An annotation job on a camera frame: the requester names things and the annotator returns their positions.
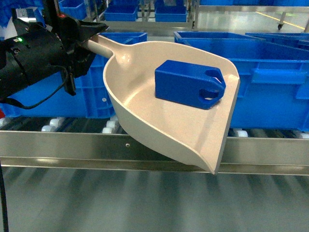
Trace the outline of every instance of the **black cable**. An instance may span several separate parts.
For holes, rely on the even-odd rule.
[[[1,206],[2,206],[3,231],[9,232],[8,209],[6,205],[6,195],[5,195],[1,161],[0,161],[0,195],[1,195]]]
[[[44,98],[43,100],[41,100],[38,103],[36,103],[34,105],[31,105],[31,106],[25,106],[21,102],[19,102],[16,99],[13,99],[13,98],[5,98],[5,99],[1,100],[0,103],[5,103],[5,104],[12,105],[12,106],[16,106],[16,107],[22,108],[24,110],[31,110],[31,109],[41,105],[43,102],[47,101],[52,96],[54,96],[67,83],[67,81],[69,80],[69,74],[68,74],[68,71],[66,70],[66,68],[64,68],[62,66],[57,66],[57,67],[60,67],[60,68],[63,69],[63,71],[65,72],[66,78],[62,82],[62,84],[59,85],[58,88],[51,95],[49,95],[48,97]]]

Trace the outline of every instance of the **dustpan handle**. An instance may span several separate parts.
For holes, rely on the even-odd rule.
[[[114,53],[120,51],[125,45],[117,43],[106,37],[95,35],[83,44],[83,47],[96,54],[110,58]]]

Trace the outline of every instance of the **white roller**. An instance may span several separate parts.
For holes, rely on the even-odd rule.
[[[103,130],[102,130],[102,134],[113,134],[113,129],[108,128],[108,127],[104,127]]]
[[[112,128],[114,131],[117,131],[119,128],[119,122],[118,121],[107,121],[106,127]]]
[[[7,125],[11,121],[9,117],[0,118],[0,128]]]
[[[64,120],[65,120],[64,117],[53,118],[53,119],[50,120],[49,125],[58,128],[62,125]]]
[[[248,133],[245,130],[234,130],[236,137],[248,137]]]
[[[118,121],[118,117],[117,115],[114,115],[111,117],[110,121]]]
[[[296,135],[297,139],[309,139],[309,134],[307,132],[301,132],[299,130],[294,130],[293,133]]]
[[[57,130],[57,128],[56,127],[54,127],[54,126],[43,126],[42,127],[42,132],[55,132]]]

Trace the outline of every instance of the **floor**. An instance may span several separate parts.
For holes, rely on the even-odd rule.
[[[286,21],[304,27],[307,19]],[[276,32],[277,23],[258,13],[203,13],[198,26]],[[4,179],[11,232],[309,231],[307,176],[9,167]]]
[[[203,12],[199,14],[197,27],[199,30],[230,31],[235,33],[278,32],[279,21],[273,18],[280,19],[281,13],[262,14],[257,12]],[[287,14],[285,21],[295,26],[284,24],[281,32],[303,32],[308,18],[309,14]]]

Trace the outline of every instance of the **beige dustpan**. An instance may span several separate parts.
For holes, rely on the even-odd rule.
[[[85,42],[110,58],[104,84],[124,130],[145,146],[185,164],[216,173],[237,98],[239,75],[232,62],[196,48],[169,42],[122,45],[102,36]],[[155,97],[155,69],[166,60],[217,67],[226,83],[210,110]]]

